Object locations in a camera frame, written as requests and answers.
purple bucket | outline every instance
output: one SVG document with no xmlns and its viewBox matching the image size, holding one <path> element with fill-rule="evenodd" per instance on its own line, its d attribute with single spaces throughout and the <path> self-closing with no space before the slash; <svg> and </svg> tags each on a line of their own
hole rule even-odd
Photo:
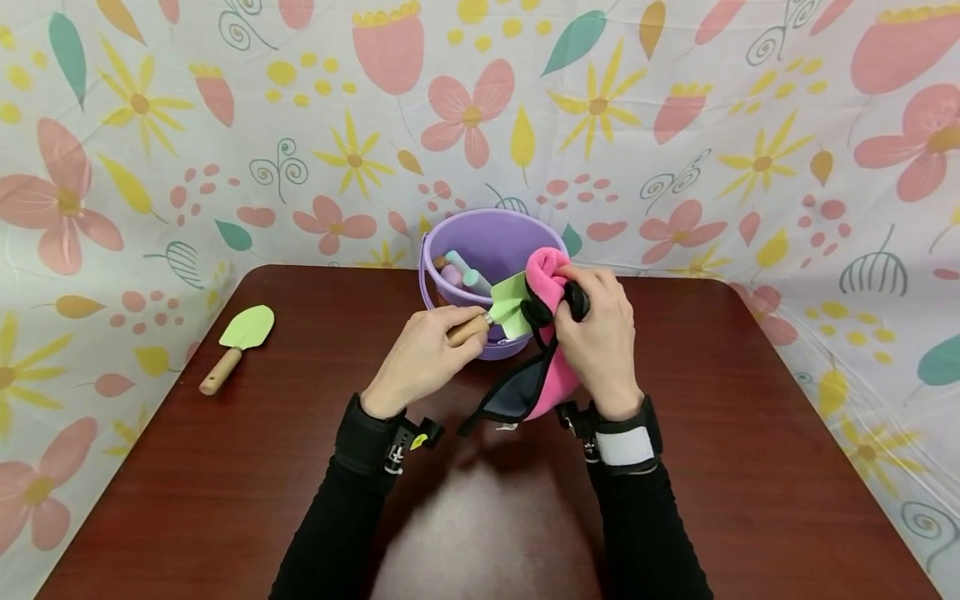
<svg viewBox="0 0 960 600">
<path fill-rule="evenodd" d="M 564 240 L 553 229 L 524 214 L 502 208 L 480 208 L 454 215 L 437 224 L 423 236 L 420 246 L 420 293 L 427 308 L 433 301 L 426 291 L 425 273 L 430 274 L 437 291 L 454 306 L 483 306 L 492 300 L 454 287 L 440 276 L 433 259 L 451 250 L 460 253 L 470 268 L 476 269 L 491 285 L 527 268 L 527 260 L 539 248 L 566 252 Z M 507 340 L 499 326 L 491 328 L 480 360 L 501 360 L 523 350 L 531 334 Z"/>
</svg>

wooden table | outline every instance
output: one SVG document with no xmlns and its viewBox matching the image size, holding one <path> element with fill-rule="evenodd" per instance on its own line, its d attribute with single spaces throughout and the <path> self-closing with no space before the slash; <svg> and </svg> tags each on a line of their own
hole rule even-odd
<svg viewBox="0 0 960 600">
<path fill-rule="evenodd" d="M 627 279 L 640 384 L 656 400 L 686 528 L 718 598 L 936 598 L 738 296 Z M 219 396 L 201 379 L 230 317 L 276 327 Z M 354 390 L 421 309 L 411 272 L 270 266 L 247 275 L 87 519 L 42 600 L 263 599 L 324 475 Z M 420 403 L 456 428 L 509 363 Z M 601 596 L 596 501 L 552 415 L 418 451 L 388 500 L 372 597 Z"/>
</svg>

yellow flower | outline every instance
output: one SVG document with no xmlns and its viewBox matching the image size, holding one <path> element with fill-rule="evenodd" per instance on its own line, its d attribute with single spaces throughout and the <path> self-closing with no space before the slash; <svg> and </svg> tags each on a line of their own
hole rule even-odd
<svg viewBox="0 0 960 600">
<path fill-rule="evenodd" d="M 711 260 L 713 258 L 713 253 L 716 252 L 717 245 L 714 244 L 710 249 L 700 254 L 694 254 L 693 258 L 690 260 L 690 264 L 685 269 L 667 269 L 668 273 L 676 273 L 678 275 L 683 275 L 687 277 L 701 277 L 707 279 L 719 279 L 720 274 L 714 272 L 712 269 L 717 267 L 722 267 L 733 262 L 732 258 L 718 258 L 716 260 Z"/>
<path fill-rule="evenodd" d="M 113 93 L 126 103 L 124 106 L 107 115 L 104 123 L 114 127 L 126 127 L 134 118 L 139 117 L 140 141 L 143 142 L 143 151 L 147 153 L 147 156 L 150 155 L 151 132 L 153 132 L 156 139 L 170 154 L 176 156 L 177 153 L 174 152 L 173 146 L 170 145 L 167 134 L 163 132 L 156 121 L 163 123 L 170 129 L 185 132 L 186 130 L 183 128 L 183 125 L 175 121 L 164 109 L 192 108 L 193 103 L 179 98 L 148 97 L 147 88 L 150 87 L 150 82 L 154 78 L 154 57 L 148 56 L 140 63 L 139 81 L 134 81 L 133 75 L 131 75 L 130 70 L 127 68 L 127 65 L 124 64 L 120 55 L 113 49 L 113 46 L 107 42 L 105 37 L 101 36 L 101 40 L 103 41 L 104 49 L 107 51 L 110 64 L 113 65 L 113 70 L 116 71 L 117 77 L 120 79 L 120 84 L 118 84 L 110 74 L 100 69 L 97 70 L 100 73 L 100 77 L 102 77 L 110 89 L 113 90 Z"/>
<path fill-rule="evenodd" d="M 133 427 L 121 420 L 115 420 L 112 425 L 113 431 L 123 439 L 124 444 L 111 446 L 104 450 L 104 454 L 127 456 L 130 454 L 130 451 L 133 450 L 133 445 L 136 444 L 136 441 L 140 438 L 140 434 L 147 428 L 147 405 L 142 404 L 140 406 L 140 416 L 136 418 L 136 423 L 133 424 Z"/>
<path fill-rule="evenodd" d="M 368 269 L 396 269 L 397 263 L 407 255 L 406 250 L 401 250 L 397 252 L 396 255 L 391 255 L 390 243 L 387 242 L 386 239 L 383 240 L 382 254 L 378 254 L 376 250 L 373 249 L 371 249 L 370 252 L 373 254 L 373 262 L 358 262 L 358 266 L 367 267 Z"/>
<path fill-rule="evenodd" d="M 619 43 L 616 44 L 616 49 L 613 51 L 613 55 L 610 57 L 610 63 L 607 65 L 606 73 L 604 73 L 603 82 L 600 83 L 599 94 L 597 93 L 596 89 L 596 73 L 593 71 L 592 62 L 588 64 L 587 67 L 586 99 L 570 98 L 556 94 L 552 91 L 547 92 L 550 94 L 550 97 L 553 98 L 553 101 L 557 104 L 557 107 L 560 108 L 560 110 L 570 114 L 586 115 L 583 120 L 580 121 L 577 127 L 573 128 L 573 131 L 570 132 L 570 135 L 566 137 L 564 144 L 560 147 L 561 150 L 569 146 L 570 143 L 573 142 L 578 135 L 580 135 L 584 128 L 587 128 L 587 143 L 584 146 L 584 157 L 585 159 L 589 159 L 590 149 L 593 147 L 593 137 L 596 134 L 598 121 L 604 137 L 606 137 L 607 141 L 611 144 L 613 144 L 613 121 L 611 120 L 611 117 L 627 125 L 640 124 L 640 120 L 633 116 L 632 113 L 624 110 L 623 108 L 618 108 L 611 105 L 611 102 L 633 87 L 636 82 L 640 81 L 640 78 L 647 74 L 646 69 L 640 69 L 627 79 L 623 80 L 623 82 L 618 85 L 616 89 L 613 89 L 613 84 L 616 82 L 616 74 L 620 68 L 621 54 L 623 54 L 623 38 L 620 38 Z"/>
<path fill-rule="evenodd" d="M 766 137 L 763 132 L 763 128 L 760 128 L 760 132 L 756 135 L 753 156 L 719 157 L 720 162 L 724 163 L 728 167 L 746 171 L 746 173 L 733 180 L 733 183 L 724 188 L 724 190 L 720 192 L 720 197 L 726 196 L 727 194 L 733 192 L 733 190 L 746 182 L 747 187 L 744 188 L 743 198 L 740 199 L 740 203 L 743 204 L 746 202 L 747 198 L 750 197 L 750 193 L 754 191 L 754 186 L 756 186 L 757 180 L 762 180 L 763 189 L 768 190 L 770 189 L 770 183 L 773 181 L 774 173 L 777 175 L 783 175 L 785 177 L 793 177 L 797 175 L 797 172 L 790 167 L 777 164 L 778 160 L 784 156 L 796 152 L 797 150 L 800 150 L 811 139 L 813 139 L 812 135 L 801 137 L 786 148 L 783 148 L 782 150 L 780 149 L 783 143 L 786 142 L 786 138 L 790 135 L 790 128 L 793 127 L 793 119 L 796 116 L 796 110 L 790 113 L 790 116 L 788 116 L 786 120 L 783 121 L 783 124 L 780 125 L 780 129 L 777 130 L 774 138 L 770 140 L 769 146 L 765 145 Z"/>
<path fill-rule="evenodd" d="M 340 155 L 329 155 L 316 151 L 314 151 L 313 154 L 332 167 L 347 167 L 347 173 L 344 175 L 344 179 L 340 183 L 341 194 L 347 190 L 350 182 L 353 181 L 354 177 L 356 177 L 357 185 L 360 187 L 363 197 L 369 200 L 370 196 L 367 194 L 367 182 L 364 180 L 364 176 L 370 178 L 370 181 L 373 182 L 373 185 L 380 187 L 380 179 L 373 171 L 379 171 L 380 173 L 386 173 L 387 175 L 395 175 L 396 171 L 385 164 L 374 162 L 367 158 L 367 154 L 373 150 L 373 147 L 376 146 L 376 142 L 380 139 L 380 133 L 371 133 L 370 137 L 367 138 L 367 141 L 363 143 L 363 146 L 359 146 L 357 143 L 357 130 L 353 127 L 353 118 L 350 116 L 349 110 L 347 110 L 346 113 L 346 144 L 344 144 L 344 140 L 340 134 L 337 133 L 337 130 L 333 129 L 332 127 L 330 128 L 330 131 L 333 133 L 333 139 L 337 142 L 337 150 L 340 151 Z"/>
<path fill-rule="evenodd" d="M 33 365 L 61 351 L 73 339 L 68 333 L 30 354 L 26 358 L 13 362 L 13 347 L 16 346 L 17 322 L 12 311 L 8 312 L 0 324 L 0 440 L 10 434 L 13 414 L 10 400 L 16 398 L 40 408 L 61 409 L 63 405 L 41 394 L 37 390 L 16 385 L 31 381 L 45 381 L 59 377 L 66 372 L 63 367 L 41 367 L 31 369 Z"/>
<path fill-rule="evenodd" d="M 864 480 L 875 478 L 894 497 L 898 496 L 897 489 L 887 476 L 886 468 L 905 468 L 914 472 L 925 470 L 920 463 L 894 454 L 897 448 L 912 444 L 917 432 L 890 433 L 886 425 L 881 423 L 869 432 L 862 433 L 845 415 L 840 419 L 840 434 L 840 447 L 860 477 Z"/>
</svg>

pink fleece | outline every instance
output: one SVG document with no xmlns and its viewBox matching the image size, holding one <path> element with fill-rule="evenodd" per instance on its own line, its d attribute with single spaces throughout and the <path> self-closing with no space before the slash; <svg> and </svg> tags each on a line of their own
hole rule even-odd
<svg viewBox="0 0 960 600">
<path fill-rule="evenodd" d="M 557 307 L 564 299 L 566 283 L 566 277 L 555 275 L 555 273 L 557 269 L 568 264 L 570 259 L 563 251 L 556 248 L 541 248 L 531 254 L 527 261 L 527 284 L 553 314 L 557 314 Z M 540 330 L 540 336 L 545 344 L 549 344 L 554 335 L 552 324 Z M 536 419 L 566 400 L 578 385 L 580 385 L 580 379 L 566 362 L 564 351 L 557 348 L 547 368 L 546 380 L 543 383 L 540 398 L 537 400 L 537 406 L 526 420 Z"/>
</svg>

left hand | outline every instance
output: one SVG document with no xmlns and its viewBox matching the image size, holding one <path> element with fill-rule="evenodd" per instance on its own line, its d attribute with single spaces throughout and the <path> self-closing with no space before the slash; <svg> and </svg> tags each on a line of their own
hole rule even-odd
<svg viewBox="0 0 960 600">
<path fill-rule="evenodd" d="M 480 355 L 487 341 L 485 333 L 478 333 L 453 348 L 446 340 L 446 332 L 483 312 L 480 306 L 444 306 L 415 313 L 396 338 L 370 387 L 360 395 L 364 412 L 375 419 L 390 419 L 442 388 Z"/>
</svg>

